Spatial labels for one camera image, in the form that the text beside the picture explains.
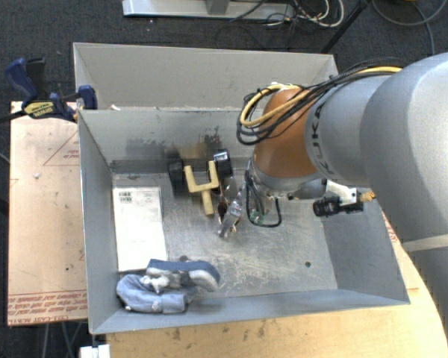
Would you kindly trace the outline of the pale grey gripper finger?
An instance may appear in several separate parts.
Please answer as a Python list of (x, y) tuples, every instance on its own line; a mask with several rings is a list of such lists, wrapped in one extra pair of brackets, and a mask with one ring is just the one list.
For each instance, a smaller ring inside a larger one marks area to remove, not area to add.
[(243, 207), (235, 202), (220, 203), (217, 210), (220, 216), (220, 228), (217, 233), (220, 237), (225, 238), (228, 232), (235, 231), (235, 226), (242, 217)]

